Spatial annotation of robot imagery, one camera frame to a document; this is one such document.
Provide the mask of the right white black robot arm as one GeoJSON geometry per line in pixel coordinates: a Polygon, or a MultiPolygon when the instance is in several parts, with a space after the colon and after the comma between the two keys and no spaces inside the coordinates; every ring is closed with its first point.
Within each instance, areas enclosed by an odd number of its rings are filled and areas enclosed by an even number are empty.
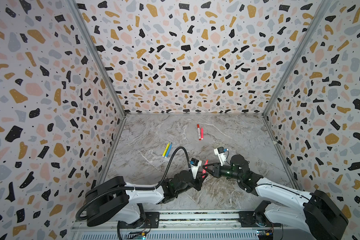
{"type": "Polygon", "coordinates": [[[241,155],[232,156],[230,165],[212,163],[203,169],[215,178],[235,180],[245,192],[263,198],[251,219],[258,226],[287,225],[316,240],[340,240],[344,235],[349,221],[323,191],[311,193],[277,184],[251,171],[241,155]]]}

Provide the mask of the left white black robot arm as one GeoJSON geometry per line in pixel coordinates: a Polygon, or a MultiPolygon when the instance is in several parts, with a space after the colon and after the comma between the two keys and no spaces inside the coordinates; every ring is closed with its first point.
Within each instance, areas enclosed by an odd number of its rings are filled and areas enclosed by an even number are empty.
{"type": "Polygon", "coordinates": [[[88,227],[95,227],[109,220],[128,225],[141,224],[146,220],[144,203],[167,204],[189,189],[201,190],[207,173],[181,171],[174,177],[165,179],[159,186],[135,185],[117,176],[88,191],[85,203],[76,215],[78,221],[86,221],[88,227]]]}

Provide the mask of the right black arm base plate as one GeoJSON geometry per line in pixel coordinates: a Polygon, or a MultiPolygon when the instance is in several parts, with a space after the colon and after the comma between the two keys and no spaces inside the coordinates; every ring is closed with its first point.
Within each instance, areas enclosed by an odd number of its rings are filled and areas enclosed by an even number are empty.
{"type": "Polygon", "coordinates": [[[241,224],[241,227],[272,227],[273,223],[271,223],[265,216],[265,209],[270,204],[270,201],[262,201],[259,206],[253,211],[239,211],[239,223],[241,224]]]}

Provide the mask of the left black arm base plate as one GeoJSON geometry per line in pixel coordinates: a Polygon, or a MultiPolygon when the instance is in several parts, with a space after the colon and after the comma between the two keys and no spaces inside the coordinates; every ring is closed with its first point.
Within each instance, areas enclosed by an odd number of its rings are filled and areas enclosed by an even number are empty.
{"type": "Polygon", "coordinates": [[[120,223],[120,229],[157,229],[160,222],[159,212],[145,212],[145,217],[140,217],[135,223],[120,223]]]}

